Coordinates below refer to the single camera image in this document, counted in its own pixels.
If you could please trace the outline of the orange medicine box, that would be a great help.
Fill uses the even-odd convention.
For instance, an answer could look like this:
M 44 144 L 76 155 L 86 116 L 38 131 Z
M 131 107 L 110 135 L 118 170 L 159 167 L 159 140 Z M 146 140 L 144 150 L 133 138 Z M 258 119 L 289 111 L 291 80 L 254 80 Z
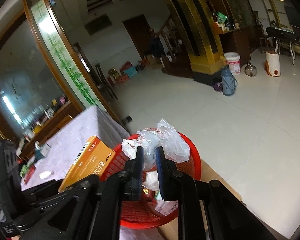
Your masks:
M 91 174 L 101 177 L 109 163 L 115 157 L 115 154 L 115 151 L 109 148 L 98 137 L 90 137 L 72 163 L 58 192 L 65 191 L 70 185 Z

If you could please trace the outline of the clear plastic bag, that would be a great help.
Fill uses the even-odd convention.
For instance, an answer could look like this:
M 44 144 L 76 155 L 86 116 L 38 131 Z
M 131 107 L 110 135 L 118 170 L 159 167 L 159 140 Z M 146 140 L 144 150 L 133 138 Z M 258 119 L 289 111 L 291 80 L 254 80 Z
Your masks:
M 143 148 L 143 170 L 149 171 L 156 165 L 156 149 L 161 146 L 166 159 L 176 163 L 188 161 L 190 147 L 165 119 L 157 123 L 157 127 L 137 131 L 136 139 L 124 139 L 121 144 L 123 153 L 129 158 L 136 157 L 137 148 Z

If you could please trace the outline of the green cloth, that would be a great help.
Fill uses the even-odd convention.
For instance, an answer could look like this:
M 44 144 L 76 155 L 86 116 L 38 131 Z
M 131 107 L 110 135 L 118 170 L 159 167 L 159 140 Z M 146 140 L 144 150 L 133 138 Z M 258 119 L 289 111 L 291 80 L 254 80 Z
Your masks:
M 29 167 L 27 165 L 23 165 L 22 168 L 21 168 L 21 171 L 20 171 L 21 178 L 25 178 L 28 171 L 29 171 Z

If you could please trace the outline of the red flat packet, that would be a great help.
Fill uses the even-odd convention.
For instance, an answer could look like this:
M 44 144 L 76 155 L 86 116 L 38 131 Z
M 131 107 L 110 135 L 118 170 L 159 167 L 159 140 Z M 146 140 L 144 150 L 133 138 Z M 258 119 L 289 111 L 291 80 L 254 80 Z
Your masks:
M 24 183 L 25 183 L 25 184 L 27 184 L 28 181 L 31 179 L 31 177 L 32 177 L 32 175 L 34 174 L 35 170 L 36 170 L 36 167 L 35 167 L 34 165 L 32 165 L 32 166 L 29 168 L 28 172 L 25 174 L 25 177 L 24 177 Z

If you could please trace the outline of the red plastic mesh basket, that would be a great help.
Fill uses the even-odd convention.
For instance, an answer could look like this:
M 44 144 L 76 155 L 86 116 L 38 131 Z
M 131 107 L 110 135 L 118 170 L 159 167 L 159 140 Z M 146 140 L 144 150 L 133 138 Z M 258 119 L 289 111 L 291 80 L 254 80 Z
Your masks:
M 202 165 L 199 152 L 193 142 L 184 134 L 180 136 L 190 147 L 190 158 L 189 161 L 183 163 L 177 163 L 177 169 L 190 175 L 195 180 L 200 180 L 202 175 Z M 114 158 L 107 166 L 106 170 L 101 176 L 101 181 L 107 180 L 112 174 L 122 171 L 125 168 L 126 161 L 129 158 L 122 152 L 121 144 L 116 145 L 113 148 L 115 152 Z M 150 206 L 144 199 L 123 202 L 121 210 L 121 225 L 130 229 L 151 229 L 159 226 L 163 226 L 178 217 L 178 209 L 175 208 L 170 214 L 160 217 L 155 215 L 151 210 Z

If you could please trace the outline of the teal tissue box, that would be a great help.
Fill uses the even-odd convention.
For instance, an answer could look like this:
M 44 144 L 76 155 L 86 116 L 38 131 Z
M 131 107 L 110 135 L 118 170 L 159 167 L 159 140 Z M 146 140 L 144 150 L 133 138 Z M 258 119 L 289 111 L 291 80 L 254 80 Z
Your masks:
M 51 147 L 47 144 L 40 144 L 38 141 L 34 143 L 35 153 L 34 156 L 37 160 L 46 158 L 51 152 Z

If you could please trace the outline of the wooden counter cabinet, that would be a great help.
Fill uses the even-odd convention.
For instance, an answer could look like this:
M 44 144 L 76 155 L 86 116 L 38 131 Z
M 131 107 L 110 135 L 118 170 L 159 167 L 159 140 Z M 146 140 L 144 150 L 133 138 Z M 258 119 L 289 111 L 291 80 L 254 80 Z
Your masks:
M 25 144 L 21 150 L 21 153 L 19 154 L 19 158 L 21 160 L 29 160 L 35 152 L 35 142 L 39 142 L 40 145 L 47 142 L 66 124 L 78 116 L 81 111 L 82 110 L 78 110 L 72 102 L 68 101 L 55 113 L 51 119 L 47 120 L 42 129 Z

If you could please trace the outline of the blue thermos jug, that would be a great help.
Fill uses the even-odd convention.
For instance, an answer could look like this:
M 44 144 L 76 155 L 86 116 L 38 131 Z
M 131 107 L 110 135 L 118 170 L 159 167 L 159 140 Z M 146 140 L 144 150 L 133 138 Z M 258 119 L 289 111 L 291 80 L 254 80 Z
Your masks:
M 234 95 L 237 88 L 237 80 L 233 76 L 229 69 L 229 66 L 225 66 L 221 71 L 222 87 L 224 96 Z

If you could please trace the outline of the metal kettle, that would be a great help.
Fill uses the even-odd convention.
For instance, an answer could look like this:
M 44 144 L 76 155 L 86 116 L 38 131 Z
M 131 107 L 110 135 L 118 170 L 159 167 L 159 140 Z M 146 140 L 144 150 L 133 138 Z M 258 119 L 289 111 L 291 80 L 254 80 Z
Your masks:
M 252 65 L 250 62 L 247 63 L 244 70 L 245 74 L 249 77 L 256 76 L 257 74 L 257 68 Z

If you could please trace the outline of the white plastic bucket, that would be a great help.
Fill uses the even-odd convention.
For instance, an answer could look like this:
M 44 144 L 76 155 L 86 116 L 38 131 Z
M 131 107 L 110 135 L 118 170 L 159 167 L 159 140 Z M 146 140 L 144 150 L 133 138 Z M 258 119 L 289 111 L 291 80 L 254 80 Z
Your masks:
M 241 73 L 241 57 L 236 52 L 228 52 L 224 54 L 225 62 L 229 66 L 230 72 L 233 75 Z

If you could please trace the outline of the white orange stool bin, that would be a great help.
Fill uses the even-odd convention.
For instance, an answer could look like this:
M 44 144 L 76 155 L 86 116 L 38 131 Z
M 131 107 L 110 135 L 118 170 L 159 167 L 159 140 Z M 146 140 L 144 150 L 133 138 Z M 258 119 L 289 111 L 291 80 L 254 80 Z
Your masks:
M 266 51 L 264 68 L 268 75 L 279 77 L 281 75 L 279 54 L 275 51 Z

